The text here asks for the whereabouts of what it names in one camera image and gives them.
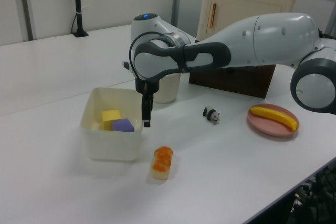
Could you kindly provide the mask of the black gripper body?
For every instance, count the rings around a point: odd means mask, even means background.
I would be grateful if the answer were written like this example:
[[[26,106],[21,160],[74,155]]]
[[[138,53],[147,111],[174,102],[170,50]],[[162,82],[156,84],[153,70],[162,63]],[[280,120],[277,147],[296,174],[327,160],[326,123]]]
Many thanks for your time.
[[[153,96],[159,90],[159,82],[151,82],[147,80],[142,80],[135,78],[135,89],[138,93],[147,96]]]

